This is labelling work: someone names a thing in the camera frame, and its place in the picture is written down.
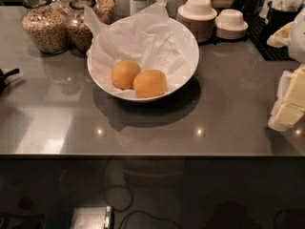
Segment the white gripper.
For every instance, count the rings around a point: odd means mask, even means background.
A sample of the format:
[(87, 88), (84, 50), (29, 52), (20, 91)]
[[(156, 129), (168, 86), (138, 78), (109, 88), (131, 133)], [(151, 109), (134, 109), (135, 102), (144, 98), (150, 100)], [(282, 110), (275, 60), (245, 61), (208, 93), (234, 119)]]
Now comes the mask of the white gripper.
[[(274, 48), (288, 48), (288, 55), (305, 64), (305, 9), (294, 21), (287, 23), (267, 40)], [(285, 132), (305, 115), (305, 66), (300, 65), (293, 72), (284, 71), (277, 89), (277, 100), (271, 111), (268, 126), (276, 131)]]

